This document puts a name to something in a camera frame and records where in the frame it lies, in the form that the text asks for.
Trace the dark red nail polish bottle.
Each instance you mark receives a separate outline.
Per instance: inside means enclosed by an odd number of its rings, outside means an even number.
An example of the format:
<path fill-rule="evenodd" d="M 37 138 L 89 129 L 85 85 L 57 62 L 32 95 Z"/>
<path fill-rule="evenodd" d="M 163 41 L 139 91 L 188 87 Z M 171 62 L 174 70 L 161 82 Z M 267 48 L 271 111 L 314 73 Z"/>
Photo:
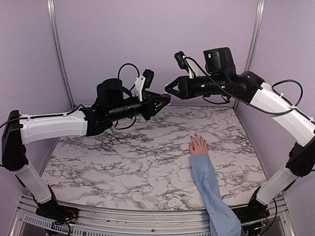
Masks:
<path fill-rule="evenodd" d="M 160 95 L 160 98 L 163 100 L 163 101 L 167 101 L 167 102 L 170 102 L 171 101 L 171 95 L 168 94 L 168 93 L 163 93 Z"/>

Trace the person's hand with painted nails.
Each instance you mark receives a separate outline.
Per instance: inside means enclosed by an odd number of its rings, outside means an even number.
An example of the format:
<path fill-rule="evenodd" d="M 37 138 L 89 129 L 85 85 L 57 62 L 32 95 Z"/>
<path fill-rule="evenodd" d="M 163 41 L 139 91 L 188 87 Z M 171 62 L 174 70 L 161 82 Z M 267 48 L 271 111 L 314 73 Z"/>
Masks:
<path fill-rule="evenodd" d="M 208 148 L 206 140 L 201 135 L 191 136 L 191 142 L 189 143 L 189 152 L 191 156 L 208 154 Z"/>

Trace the forearm in blue sleeve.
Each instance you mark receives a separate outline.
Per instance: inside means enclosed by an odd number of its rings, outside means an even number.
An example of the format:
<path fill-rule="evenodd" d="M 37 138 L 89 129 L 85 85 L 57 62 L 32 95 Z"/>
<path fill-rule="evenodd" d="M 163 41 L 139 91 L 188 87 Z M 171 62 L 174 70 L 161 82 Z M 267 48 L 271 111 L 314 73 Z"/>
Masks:
<path fill-rule="evenodd" d="M 223 202 L 215 169 L 207 154 L 190 157 L 191 175 L 209 214 L 212 236 L 240 236 L 241 222 Z"/>

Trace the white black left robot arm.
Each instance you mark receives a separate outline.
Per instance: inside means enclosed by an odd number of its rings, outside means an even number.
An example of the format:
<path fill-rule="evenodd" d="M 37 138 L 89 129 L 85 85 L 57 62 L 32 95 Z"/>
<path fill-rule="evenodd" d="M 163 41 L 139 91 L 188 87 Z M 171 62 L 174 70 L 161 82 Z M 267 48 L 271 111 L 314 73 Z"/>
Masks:
<path fill-rule="evenodd" d="M 48 115 L 21 115 L 11 111 L 2 126 L 1 166 L 15 174 L 27 188 L 39 208 L 52 219 L 62 215 L 53 190 L 42 180 L 26 157 L 26 144 L 65 136 L 89 137 L 102 134 L 113 122 L 141 115 L 145 120 L 155 116 L 170 103 L 170 95 L 146 89 L 150 83 L 137 78 L 135 93 L 123 87 L 122 80 L 107 79 L 97 85 L 97 97 L 90 107 L 77 107 L 73 111 Z"/>

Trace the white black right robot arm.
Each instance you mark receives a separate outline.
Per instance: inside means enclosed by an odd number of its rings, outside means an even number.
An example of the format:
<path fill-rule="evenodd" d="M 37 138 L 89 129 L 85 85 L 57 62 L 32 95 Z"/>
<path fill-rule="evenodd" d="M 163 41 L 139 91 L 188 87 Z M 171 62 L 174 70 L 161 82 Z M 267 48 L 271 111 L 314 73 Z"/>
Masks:
<path fill-rule="evenodd" d="M 296 141 L 289 159 L 266 183 L 253 193 L 248 205 L 236 210 L 248 220 L 255 220 L 281 192 L 299 177 L 308 175 L 315 166 L 315 121 L 298 109 L 273 86 L 251 71 L 237 74 L 228 47 L 203 52 L 205 68 L 182 51 L 175 53 L 178 66 L 189 75 L 180 76 L 165 91 L 180 99 L 212 95 L 234 98 L 275 120 Z"/>

